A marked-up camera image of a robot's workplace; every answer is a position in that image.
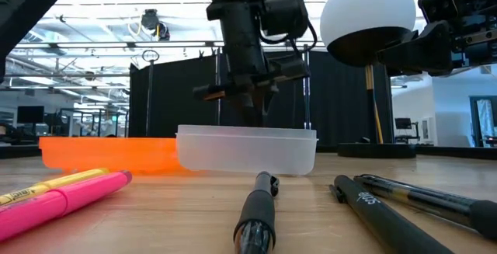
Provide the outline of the black partition screen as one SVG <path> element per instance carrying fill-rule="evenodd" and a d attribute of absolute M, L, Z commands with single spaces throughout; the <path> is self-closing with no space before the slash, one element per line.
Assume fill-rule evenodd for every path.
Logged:
<path fill-rule="evenodd" d="M 311 129 L 318 146 L 358 142 L 368 137 L 365 71 L 337 61 L 324 52 L 309 55 Z M 155 64 L 130 73 L 131 137 L 175 137 L 180 124 L 216 125 L 216 102 L 195 99 L 193 89 L 215 83 L 216 56 Z M 221 55 L 221 82 L 228 79 L 228 63 Z M 304 127 L 303 81 L 282 82 L 273 97 L 268 127 Z M 221 100 L 221 126 L 243 121 L 227 100 Z"/>

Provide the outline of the black monitor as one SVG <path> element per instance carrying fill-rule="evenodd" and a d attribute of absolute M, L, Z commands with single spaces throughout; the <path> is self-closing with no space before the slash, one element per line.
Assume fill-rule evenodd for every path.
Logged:
<path fill-rule="evenodd" d="M 43 123 L 44 106 L 18 106 L 18 124 L 38 124 Z"/>

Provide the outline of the dark framed door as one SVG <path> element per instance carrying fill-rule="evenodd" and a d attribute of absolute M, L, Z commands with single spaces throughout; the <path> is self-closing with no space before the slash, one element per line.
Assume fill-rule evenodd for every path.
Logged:
<path fill-rule="evenodd" d="M 497 148 L 497 96 L 470 96 L 473 147 Z"/>

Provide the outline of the silver metal pole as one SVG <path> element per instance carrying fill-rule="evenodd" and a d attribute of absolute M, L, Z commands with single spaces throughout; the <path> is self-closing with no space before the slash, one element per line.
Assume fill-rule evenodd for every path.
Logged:
<path fill-rule="evenodd" d="M 308 67 L 308 45 L 304 45 L 302 58 L 305 63 L 306 71 L 308 75 L 303 80 L 303 90 L 304 90 L 304 128 L 310 130 L 311 129 L 311 111 L 310 111 L 310 69 Z"/>
<path fill-rule="evenodd" d="M 216 67 L 215 67 L 215 83 L 219 85 L 221 83 L 221 48 L 216 49 Z M 221 100 L 216 100 L 216 125 L 221 125 Z"/>

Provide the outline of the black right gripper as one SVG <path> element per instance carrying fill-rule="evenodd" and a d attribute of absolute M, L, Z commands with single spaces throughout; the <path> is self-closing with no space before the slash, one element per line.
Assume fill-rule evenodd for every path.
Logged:
<path fill-rule="evenodd" d="M 452 29 L 453 48 L 449 23 L 438 21 L 388 44 L 377 60 L 389 76 L 445 75 L 453 68 L 497 64 L 497 7 L 459 7 Z"/>

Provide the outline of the black pen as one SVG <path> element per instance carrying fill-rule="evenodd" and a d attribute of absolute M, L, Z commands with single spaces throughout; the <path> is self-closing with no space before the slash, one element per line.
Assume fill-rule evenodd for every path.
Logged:
<path fill-rule="evenodd" d="M 463 225 L 485 238 L 497 241 L 496 202 L 477 200 L 371 174 L 354 176 L 353 180 L 375 195 Z"/>
<path fill-rule="evenodd" d="M 235 225 L 235 254 L 272 254 L 276 244 L 275 200 L 280 181 L 268 172 L 260 172 L 246 197 Z"/>
<path fill-rule="evenodd" d="M 387 254 L 454 254 L 348 176 L 336 176 L 329 189 L 351 207 Z"/>

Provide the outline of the orange perforated box lid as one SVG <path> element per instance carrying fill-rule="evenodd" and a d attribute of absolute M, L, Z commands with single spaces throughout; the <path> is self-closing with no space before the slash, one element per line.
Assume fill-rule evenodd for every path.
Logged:
<path fill-rule="evenodd" d="M 42 160 L 50 169 L 107 168 L 135 174 L 180 172 L 176 140 L 165 137 L 42 137 Z"/>

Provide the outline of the yellow highlighter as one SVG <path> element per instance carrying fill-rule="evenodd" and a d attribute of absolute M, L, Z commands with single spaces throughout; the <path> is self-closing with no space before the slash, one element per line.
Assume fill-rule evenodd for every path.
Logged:
<path fill-rule="evenodd" d="M 30 187 L 0 195 L 0 207 L 39 196 L 51 189 L 78 183 L 107 173 L 109 173 L 109 170 L 106 168 L 90 169 L 84 172 L 77 172 L 75 174 L 36 183 Z"/>

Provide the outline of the clear plastic supply box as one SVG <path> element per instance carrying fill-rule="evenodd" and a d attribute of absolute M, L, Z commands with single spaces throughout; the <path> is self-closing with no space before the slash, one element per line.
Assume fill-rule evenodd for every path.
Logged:
<path fill-rule="evenodd" d="M 183 124 L 176 133 L 179 163 L 191 170 L 306 175 L 317 142 L 308 129 Z"/>

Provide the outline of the pink highlighter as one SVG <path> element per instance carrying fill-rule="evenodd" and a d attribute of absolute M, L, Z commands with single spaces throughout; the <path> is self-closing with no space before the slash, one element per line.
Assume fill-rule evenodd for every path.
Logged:
<path fill-rule="evenodd" d="M 0 207 L 0 242 L 101 200 L 132 179 L 131 172 L 111 172 Z"/>

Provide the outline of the white globe lamp shade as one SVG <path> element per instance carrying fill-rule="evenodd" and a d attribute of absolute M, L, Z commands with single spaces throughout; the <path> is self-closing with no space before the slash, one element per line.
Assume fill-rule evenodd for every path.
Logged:
<path fill-rule="evenodd" d="M 337 61 L 364 67 L 376 53 L 415 27 L 414 0 L 328 0 L 320 17 L 320 34 Z"/>

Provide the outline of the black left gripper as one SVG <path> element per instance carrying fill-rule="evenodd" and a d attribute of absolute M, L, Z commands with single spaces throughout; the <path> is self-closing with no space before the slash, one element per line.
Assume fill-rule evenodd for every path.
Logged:
<path fill-rule="evenodd" d="M 197 99 L 211 101 L 238 94 L 239 110 L 245 126 L 262 127 L 269 114 L 273 97 L 279 92 L 277 82 L 308 75 L 300 53 L 276 62 L 266 60 L 261 43 L 271 43 L 261 29 L 263 2 L 213 2 L 207 7 L 207 18 L 219 20 L 224 38 L 223 52 L 228 61 L 228 81 L 193 89 Z M 257 89 L 267 89 L 265 95 Z"/>

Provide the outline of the black ceiling device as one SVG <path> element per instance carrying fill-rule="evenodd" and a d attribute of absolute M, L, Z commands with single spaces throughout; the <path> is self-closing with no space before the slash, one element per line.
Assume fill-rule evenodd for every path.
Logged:
<path fill-rule="evenodd" d="M 157 41 L 170 41 L 169 28 L 159 20 L 156 9 L 145 9 L 141 16 L 141 26 Z"/>

